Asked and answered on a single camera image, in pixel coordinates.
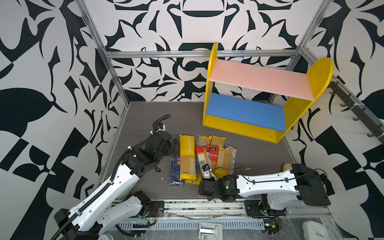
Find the small red spaghetti bag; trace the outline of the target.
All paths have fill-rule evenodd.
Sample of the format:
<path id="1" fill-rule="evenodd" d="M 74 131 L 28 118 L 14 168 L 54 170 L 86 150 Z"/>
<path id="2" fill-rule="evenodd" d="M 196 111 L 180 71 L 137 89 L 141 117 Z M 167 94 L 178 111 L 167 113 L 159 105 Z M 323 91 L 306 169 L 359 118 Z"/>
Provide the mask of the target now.
<path id="1" fill-rule="evenodd" d="M 205 147 L 204 148 L 203 147 L 195 147 L 195 150 L 196 150 L 196 155 L 197 155 L 198 162 L 199 162 L 201 179 L 203 179 L 202 166 L 204 164 L 208 164 L 210 166 L 210 161 L 209 161 Z"/>

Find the long red spaghetti bag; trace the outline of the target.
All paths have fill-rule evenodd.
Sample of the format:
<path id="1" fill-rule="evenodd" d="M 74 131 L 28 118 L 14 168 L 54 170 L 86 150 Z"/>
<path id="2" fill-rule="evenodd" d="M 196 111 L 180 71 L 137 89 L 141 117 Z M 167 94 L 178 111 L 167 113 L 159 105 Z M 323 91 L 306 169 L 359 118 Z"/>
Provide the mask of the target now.
<path id="1" fill-rule="evenodd" d="M 218 158 L 220 147 L 213 146 L 213 145 L 206 145 L 205 149 L 207 151 L 207 155 L 210 161 L 210 167 L 213 170 L 217 166 L 217 158 Z"/>

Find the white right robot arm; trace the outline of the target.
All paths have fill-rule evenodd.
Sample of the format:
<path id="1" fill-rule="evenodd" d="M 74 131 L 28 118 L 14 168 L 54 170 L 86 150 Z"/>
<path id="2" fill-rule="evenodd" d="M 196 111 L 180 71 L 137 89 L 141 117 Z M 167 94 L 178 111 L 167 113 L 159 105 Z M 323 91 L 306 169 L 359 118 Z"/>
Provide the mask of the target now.
<path id="1" fill-rule="evenodd" d="M 248 216 L 276 218 L 284 215 L 287 207 L 303 203 L 310 207 L 331 204 L 325 188 L 326 175 L 302 164 L 276 174 L 261 176 L 225 175 L 217 178 L 211 169 L 203 174 L 199 195 L 209 201 L 225 203 L 245 199 Z"/>

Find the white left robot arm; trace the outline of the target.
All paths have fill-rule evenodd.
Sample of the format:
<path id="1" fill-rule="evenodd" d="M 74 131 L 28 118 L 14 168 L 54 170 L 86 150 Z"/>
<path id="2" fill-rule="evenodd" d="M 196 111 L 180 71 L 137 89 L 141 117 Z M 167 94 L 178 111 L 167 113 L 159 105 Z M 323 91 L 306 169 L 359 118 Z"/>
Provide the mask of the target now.
<path id="1" fill-rule="evenodd" d="M 71 209 L 61 209 L 55 214 L 59 229 L 52 239 L 97 240 L 126 218 L 146 216 L 152 201 L 143 191 L 131 194 L 117 205 L 113 202 L 128 194 L 145 173 L 159 172 L 160 161 L 173 155 L 176 148 L 177 139 L 164 131 L 152 133 L 142 143 L 128 147 L 112 175 L 92 194 Z"/>

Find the yellow spaghetti bag front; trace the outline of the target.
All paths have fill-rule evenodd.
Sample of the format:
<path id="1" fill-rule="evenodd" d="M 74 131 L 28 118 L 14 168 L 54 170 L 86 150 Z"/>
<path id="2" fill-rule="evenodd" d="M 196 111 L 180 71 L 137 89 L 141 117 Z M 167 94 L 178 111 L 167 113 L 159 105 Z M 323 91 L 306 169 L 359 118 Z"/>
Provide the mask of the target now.
<path id="1" fill-rule="evenodd" d="M 213 174 L 216 176 L 217 179 L 231 174 L 231 162 L 232 152 L 222 147 L 219 147 L 216 166 L 214 167 L 213 171 Z"/>

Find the blue Barilla pasta box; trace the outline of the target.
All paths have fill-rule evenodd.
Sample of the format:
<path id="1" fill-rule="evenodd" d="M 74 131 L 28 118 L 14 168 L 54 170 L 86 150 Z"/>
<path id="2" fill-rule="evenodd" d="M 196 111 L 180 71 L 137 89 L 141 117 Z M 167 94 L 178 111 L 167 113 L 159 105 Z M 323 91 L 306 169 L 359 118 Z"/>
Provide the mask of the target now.
<path id="1" fill-rule="evenodd" d="M 195 159 L 196 159 L 196 169 L 198 175 L 198 162 L 195 151 Z M 174 149 L 174 153 L 171 156 L 171 174 L 170 174 L 170 184 L 171 186 L 183 186 L 185 183 L 196 184 L 196 181 L 188 181 L 188 180 L 180 180 L 180 150 Z"/>

